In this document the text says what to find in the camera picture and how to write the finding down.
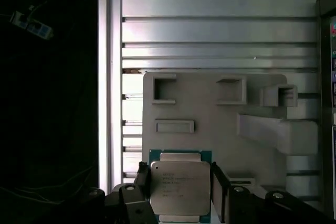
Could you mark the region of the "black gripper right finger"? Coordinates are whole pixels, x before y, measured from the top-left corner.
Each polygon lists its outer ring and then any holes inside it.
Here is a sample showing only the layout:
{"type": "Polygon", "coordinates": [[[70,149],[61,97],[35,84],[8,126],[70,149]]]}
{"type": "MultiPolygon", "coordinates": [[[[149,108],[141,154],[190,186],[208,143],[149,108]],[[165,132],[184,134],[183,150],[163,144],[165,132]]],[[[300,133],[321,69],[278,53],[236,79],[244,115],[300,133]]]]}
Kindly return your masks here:
{"type": "Polygon", "coordinates": [[[215,162],[211,182],[211,200],[221,223],[335,223],[286,191],[269,191],[260,198],[241,184],[233,185],[215,162]]]}

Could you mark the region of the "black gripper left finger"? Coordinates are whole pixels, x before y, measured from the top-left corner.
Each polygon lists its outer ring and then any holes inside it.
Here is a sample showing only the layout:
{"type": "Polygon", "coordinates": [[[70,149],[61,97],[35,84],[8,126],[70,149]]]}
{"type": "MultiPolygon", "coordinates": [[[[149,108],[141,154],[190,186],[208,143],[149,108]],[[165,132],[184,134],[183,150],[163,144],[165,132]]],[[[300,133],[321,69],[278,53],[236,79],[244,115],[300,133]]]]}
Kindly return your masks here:
{"type": "Polygon", "coordinates": [[[91,188],[80,200],[79,223],[158,223],[149,203],[151,172],[140,162],[133,183],[119,184],[110,194],[91,188]]]}

